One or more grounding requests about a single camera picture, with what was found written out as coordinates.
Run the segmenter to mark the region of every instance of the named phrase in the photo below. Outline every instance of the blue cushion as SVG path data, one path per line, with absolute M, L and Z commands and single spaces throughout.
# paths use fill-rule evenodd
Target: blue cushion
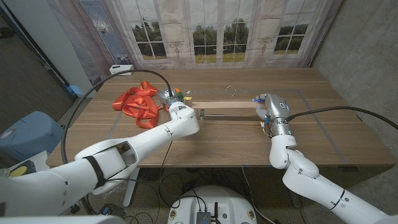
M 62 132 L 63 128 L 49 115 L 35 111 L 0 135 L 0 151 L 18 161 L 44 150 L 51 153 L 60 142 Z

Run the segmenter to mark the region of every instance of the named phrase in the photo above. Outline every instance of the orange strap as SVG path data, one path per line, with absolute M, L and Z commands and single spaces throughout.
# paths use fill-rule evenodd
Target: orange strap
M 152 96 L 156 95 L 156 87 L 144 81 L 140 87 L 132 87 L 119 96 L 113 103 L 114 110 L 122 110 L 125 114 L 137 118 L 136 124 L 142 128 L 151 129 L 157 124 L 158 110 Z

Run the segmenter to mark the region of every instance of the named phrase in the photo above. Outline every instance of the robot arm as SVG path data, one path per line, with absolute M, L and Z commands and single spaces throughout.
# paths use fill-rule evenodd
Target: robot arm
M 195 134 L 195 110 L 175 98 L 166 100 L 171 121 L 137 136 L 109 139 L 82 150 L 75 161 L 42 172 L 0 177 L 3 216 L 59 215 L 89 192 L 101 194 L 128 178 L 147 156 L 178 138 Z
M 272 122 L 272 146 L 269 156 L 276 169 L 287 169 L 283 183 L 291 191 L 320 203 L 346 223 L 376 223 L 387 214 L 319 174 L 318 167 L 300 151 L 293 151 L 296 140 L 285 118 L 290 115 L 286 101 L 273 94 L 263 94 L 253 101 L 265 101 L 267 110 L 257 109 L 261 119 Z

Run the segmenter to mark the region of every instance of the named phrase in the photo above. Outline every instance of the wooden table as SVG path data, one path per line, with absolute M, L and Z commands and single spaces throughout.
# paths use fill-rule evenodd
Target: wooden table
M 291 112 L 344 106 L 339 94 L 312 68 L 159 70 L 171 86 L 191 91 L 192 101 L 250 101 L 261 93 L 285 98 Z M 136 119 L 112 109 L 113 101 L 144 80 L 164 89 L 165 83 L 149 73 L 135 73 L 107 81 L 85 108 L 67 136 L 67 156 L 74 160 L 82 149 L 107 138 L 135 136 L 145 129 Z M 254 109 L 206 110 L 206 113 L 255 115 Z M 159 111 L 158 124 L 169 121 Z M 259 167 L 268 166 L 271 140 L 258 121 L 199 121 L 198 133 L 174 141 L 165 167 Z M 298 146 L 295 149 L 319 166 L 389 166 L 396 162 L 389 150 L 356 116 L 354 111 L 327 111 L 295 118 L 290 122 Z M 141 167 L 160 167 L 168 146 L 158 150 Z M 47 160 L 62 164 L 60 146 Z

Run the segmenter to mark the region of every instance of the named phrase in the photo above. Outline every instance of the yellow label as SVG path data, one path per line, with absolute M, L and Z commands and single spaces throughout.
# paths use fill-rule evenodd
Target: yellow label
M 10 176 L 11 177 L 19 177 L 24 175 L 24 173 L 27 171 L 27 167 L 26 166 L 21 166 L 20 168 L 14 170 L 11 172 Z

